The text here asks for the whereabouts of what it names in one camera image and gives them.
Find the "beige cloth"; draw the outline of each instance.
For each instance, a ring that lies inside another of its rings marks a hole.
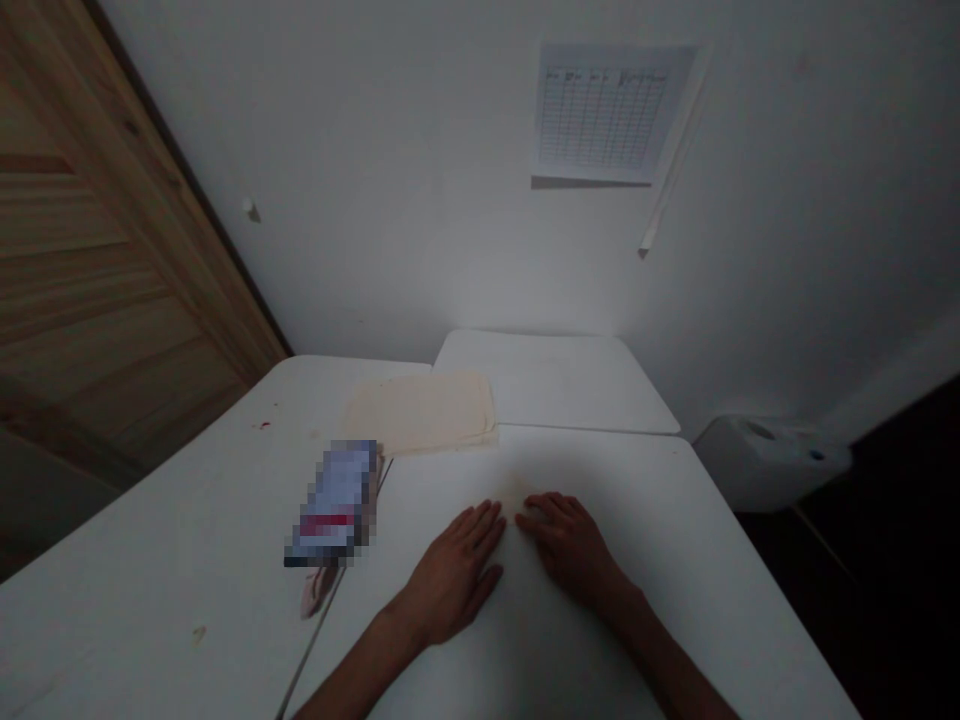
[[[490,381],[464,371],[366,383],[347,406],[343,433],[382,443],[387,457],[496,443]]]

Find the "dark floor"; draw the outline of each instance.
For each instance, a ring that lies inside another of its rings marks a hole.
[[[792,510],[737,518],[863,720],[960,717],[928,667],[952,653],[931,656],[919,618],[866,590]]]

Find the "door panel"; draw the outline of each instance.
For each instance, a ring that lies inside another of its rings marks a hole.
[[[114,493],[201,432],[286,357],[224,242],[84,4],[0,2],[0,426]]]

